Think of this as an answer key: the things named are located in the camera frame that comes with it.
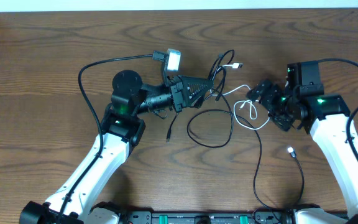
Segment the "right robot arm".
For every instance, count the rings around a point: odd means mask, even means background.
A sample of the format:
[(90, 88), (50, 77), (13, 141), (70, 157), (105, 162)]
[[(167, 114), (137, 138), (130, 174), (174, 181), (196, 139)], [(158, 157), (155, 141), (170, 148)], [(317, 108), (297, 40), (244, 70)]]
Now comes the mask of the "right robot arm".
[(358, 223), (358, 134), (354, 126), (358, 108), (351, 111), (341, 95), (325, 94), (319, 63), (291, 63), (284, 89), (262, 80), (247, 97), (258, 101), (283, 131), (300, 121), (300, 127), (322, 150), (346, 204), (345, 218), (317, 205), (296, 205), (285, 212), (282, 223)]

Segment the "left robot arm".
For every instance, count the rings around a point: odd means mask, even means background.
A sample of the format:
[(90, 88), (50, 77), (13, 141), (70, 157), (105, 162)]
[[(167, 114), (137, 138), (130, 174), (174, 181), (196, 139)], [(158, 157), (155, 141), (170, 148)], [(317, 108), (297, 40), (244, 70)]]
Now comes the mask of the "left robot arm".
[(68, 180), (43, 204), (30, 201), (21, 211), (20, 223), (119, 223), (121, 214), (94, 203), (113, 173), (139, 144), (145, 122), (142, 113), (165, 108), (177, 113), (197, 107), (213, 81), (177, 75), (164, 77), (159, 86), (142, 82), (138, 73), (123, 70), (112, 80), (107, 105), (89, 153)]

